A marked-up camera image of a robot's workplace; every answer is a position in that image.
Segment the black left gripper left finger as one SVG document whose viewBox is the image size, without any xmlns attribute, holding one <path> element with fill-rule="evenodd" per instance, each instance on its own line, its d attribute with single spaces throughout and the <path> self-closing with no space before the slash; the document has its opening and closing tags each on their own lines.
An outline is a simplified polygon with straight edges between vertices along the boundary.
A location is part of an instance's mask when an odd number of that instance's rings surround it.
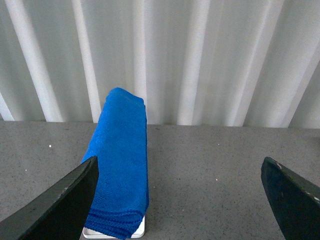
<svg viewBox="0 0 320 240">
<path fill-rule="evenodd" d="M 98 182 L 98 158 L 90 157 L 0 223 L 2 240 L 78 240 Z"/>
</svg>

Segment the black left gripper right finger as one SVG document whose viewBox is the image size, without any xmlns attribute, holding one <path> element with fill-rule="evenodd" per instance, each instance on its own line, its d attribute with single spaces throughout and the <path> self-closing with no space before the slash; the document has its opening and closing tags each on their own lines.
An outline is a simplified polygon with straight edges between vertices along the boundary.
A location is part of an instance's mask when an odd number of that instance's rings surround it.
<svg viewBox="0 0 320 240">
<path fill-rule="evenodd" d="M 320 188 L 265 157 L 261 181 L 279 228 L 287 240 L 320 238 Z"/>
</svg>

